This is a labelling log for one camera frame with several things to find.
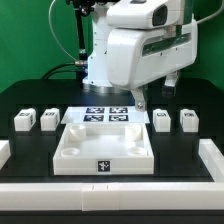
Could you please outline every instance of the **black table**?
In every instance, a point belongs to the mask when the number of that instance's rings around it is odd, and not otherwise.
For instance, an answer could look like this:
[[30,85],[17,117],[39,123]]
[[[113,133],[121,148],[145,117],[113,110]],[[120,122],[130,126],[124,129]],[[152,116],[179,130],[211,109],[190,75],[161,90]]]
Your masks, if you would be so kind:
[[[148,114],[166,109],[171,132],[156,133],[146,125],[155,156],[154,175],[54,176],[53,162],[65,125],[55,132],[41,132],[40,116],[58,108],[63,117],[68,106],[131,106],[130,93],[119,95],[84,91],[76,80],[20,81],[0,94],[0,140],[9,139],[12,156],[0,171],[0,183],[59,182],[209,182],[213,181],[198,155],[199,139],[211,138],[224,150],[224,95],[210,82],[181,79],[177,95],[161,96],[162,81],[149,86]],[[34,108],[37,122],[30,132],[15,132],[13,118],[21,109]],[[193,109],[200,119],[198,133],[184,133],[179,123],[181,109]],[[108,212],[0,212],[0,223],[223,223],[224,211],[108,211]]]

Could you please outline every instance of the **green background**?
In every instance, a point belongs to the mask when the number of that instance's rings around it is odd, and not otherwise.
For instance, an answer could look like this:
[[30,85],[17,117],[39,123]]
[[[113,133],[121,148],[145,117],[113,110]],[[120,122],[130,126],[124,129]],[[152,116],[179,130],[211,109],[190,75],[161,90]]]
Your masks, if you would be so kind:
[[[48,25],[52,0],[0,2],[0,92],[18,80],[40,79],[50,68],[71,62],[55,43]],[[194,0],[196,20],[215,12],[221,0]],[[72,6],[57,0],[52,21],[58,39],[74,57],[78,55]],[[199,26],[198,57],[183,70],[183,77],[204,78],[224,91],[224,12]],[[91,20],[84,19],[85,40],[91,52]],[[58,74],[57,78],[74,74]]]

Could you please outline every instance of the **white tray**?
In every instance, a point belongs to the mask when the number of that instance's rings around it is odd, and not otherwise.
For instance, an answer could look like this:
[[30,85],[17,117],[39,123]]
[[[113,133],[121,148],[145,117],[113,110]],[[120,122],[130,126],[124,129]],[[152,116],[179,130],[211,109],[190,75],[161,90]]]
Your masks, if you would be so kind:
[[153,174],[144,123],[67,124],[53,158],[55,175]]

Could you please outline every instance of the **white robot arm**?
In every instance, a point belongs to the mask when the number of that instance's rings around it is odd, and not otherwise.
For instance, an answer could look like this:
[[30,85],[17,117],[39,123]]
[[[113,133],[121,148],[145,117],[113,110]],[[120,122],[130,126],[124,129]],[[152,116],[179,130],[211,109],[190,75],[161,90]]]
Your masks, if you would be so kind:
[[145,111],[147,84],[167,76],[164,89],[173,91],[177,71],[195,61],[193,0],[109,1],[66,0],[82,15],[92,13],[94,48],[83,86],[102,93],[130,90],[136,109]]
[[136,109],[144,111],[144,85],[164,76],[170,83],[178,70],[195,61],[192,1],[121,0],[108,10],[107,21],[116,27],[108,38],[108,79],[117,88],[131,90]]

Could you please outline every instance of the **metal bracket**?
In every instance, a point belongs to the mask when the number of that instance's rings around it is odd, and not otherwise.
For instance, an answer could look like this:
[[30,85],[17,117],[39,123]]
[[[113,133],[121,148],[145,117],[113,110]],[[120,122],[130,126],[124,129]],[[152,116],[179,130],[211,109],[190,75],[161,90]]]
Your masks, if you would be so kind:
[[147,91],[148,85],[138,87],[137,89],[131,90],[131,93],[135,99],[135,109],[137,111],[144,112],[147,110]]
[[176,95],[176,85],[180,78],[178,71],[166,76],[165,83],[162,88],[162,96],[165,98],[172,98]]

